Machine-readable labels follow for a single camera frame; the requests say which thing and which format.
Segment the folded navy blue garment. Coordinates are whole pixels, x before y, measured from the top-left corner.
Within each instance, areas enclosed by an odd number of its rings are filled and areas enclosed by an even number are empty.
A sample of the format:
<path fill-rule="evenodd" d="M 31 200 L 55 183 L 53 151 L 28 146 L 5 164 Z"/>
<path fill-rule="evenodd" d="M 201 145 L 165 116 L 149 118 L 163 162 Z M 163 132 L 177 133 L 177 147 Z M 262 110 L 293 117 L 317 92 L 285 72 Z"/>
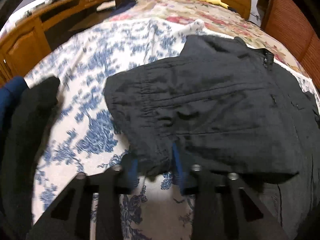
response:
<path fill-rule="evenodd" d="M 1 88 L 1 132 L 6 130 L 11 117 L 20 103 L 22 93 L 28 85 L 21 76 L 16 76 Z"/>

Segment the folded black garment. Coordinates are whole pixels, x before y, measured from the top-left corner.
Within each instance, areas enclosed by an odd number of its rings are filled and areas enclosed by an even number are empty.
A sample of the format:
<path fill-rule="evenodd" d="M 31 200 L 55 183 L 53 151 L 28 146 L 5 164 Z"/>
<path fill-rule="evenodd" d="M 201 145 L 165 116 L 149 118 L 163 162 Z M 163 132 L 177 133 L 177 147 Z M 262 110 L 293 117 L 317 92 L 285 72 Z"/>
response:
<path fill-rule="evenodd" d="M 57 104 L 59 85 L 51 76 L 28 87 L 1 132 L 1 239 L 24 239 L 31 229 L 35 156 Z"/>

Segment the blue floral white bedsheet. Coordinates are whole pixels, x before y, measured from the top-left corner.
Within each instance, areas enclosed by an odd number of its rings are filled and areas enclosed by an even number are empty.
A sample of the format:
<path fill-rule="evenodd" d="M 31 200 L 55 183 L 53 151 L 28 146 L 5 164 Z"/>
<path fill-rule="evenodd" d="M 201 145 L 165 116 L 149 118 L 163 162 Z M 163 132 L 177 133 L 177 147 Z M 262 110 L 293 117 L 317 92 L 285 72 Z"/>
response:
<path fill-rule="evenodd" d="M 76 172 L 89 175 L 118 164 L 129 143 L 116 130 L 103 96 L 106 79 L 118 72 L 178 56 L 190 34 L 210 35 L 202 20 L 182 25 L 157 17 L 106 21 L 73 36 L 25 77 L 34 86 L 55 75 L 61 85 L 52 129 L 40 148 L 34 177 L 37 221 Z M 180 195 L 170 173 L 141 178 L 120 199 L 125 239 L 189 239 L 192 197 Z"/>

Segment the wooden desk cabinet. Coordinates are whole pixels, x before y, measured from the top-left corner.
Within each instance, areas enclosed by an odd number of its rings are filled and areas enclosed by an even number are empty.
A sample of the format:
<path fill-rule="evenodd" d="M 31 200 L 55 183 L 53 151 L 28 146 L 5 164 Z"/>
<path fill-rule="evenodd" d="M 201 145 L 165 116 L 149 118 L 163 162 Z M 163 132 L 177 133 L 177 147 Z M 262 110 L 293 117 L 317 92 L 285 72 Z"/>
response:
<path fill-rule="evenodd" d="M 25 76 L 52 52 L 45 32 L 67 18 L 107 0 L 62 0 L 36 10 L 1 37 L 1 85 Z"/>

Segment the red floral beige quilt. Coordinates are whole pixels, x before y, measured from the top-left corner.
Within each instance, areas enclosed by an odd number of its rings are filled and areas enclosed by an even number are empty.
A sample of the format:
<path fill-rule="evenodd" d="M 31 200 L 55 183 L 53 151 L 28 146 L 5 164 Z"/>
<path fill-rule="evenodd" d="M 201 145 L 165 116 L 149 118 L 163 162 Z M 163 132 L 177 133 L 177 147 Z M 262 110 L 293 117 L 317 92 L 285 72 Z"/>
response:
<path fill-rule="evenodd" d="M 257 25 L 244 20 L 238 13 L 197 0 L 136 0 L 131 9 L 109 18 L 109 21 L 158 17 L 178 24 L 203 20 L 207 29 L 240 37 L 253 48 L 266 48 L 292 70 L 309 77 L 296 58 L 283 44 L 263 32 Z"/>

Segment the louvered wooden wardrobe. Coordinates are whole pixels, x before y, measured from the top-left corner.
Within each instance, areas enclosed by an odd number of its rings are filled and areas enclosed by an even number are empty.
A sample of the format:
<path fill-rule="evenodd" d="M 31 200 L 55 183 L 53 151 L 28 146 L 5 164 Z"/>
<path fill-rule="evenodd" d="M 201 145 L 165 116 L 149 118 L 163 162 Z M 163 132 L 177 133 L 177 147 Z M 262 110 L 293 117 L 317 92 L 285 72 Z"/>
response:
<path fill-rule="evenodd" d="M 319 88 L 319 0 L 270 0 L 261 26 L 289 50 Z"/>

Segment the black jacket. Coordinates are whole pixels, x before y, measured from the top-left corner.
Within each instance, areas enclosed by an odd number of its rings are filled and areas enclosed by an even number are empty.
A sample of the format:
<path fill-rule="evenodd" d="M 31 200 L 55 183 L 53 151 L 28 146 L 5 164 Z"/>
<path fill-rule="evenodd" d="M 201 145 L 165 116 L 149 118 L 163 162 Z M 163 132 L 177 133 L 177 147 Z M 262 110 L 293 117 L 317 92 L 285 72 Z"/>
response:
<path fill-rule="evenodd" d="M 178 57 L 108 77 L 104 97 L 138 176 L 176 183 L 177 142 L 192 163 L 237 173 L 287 239 L 319 239 L 317 105 L 268 50 L 189 35 Z"/>

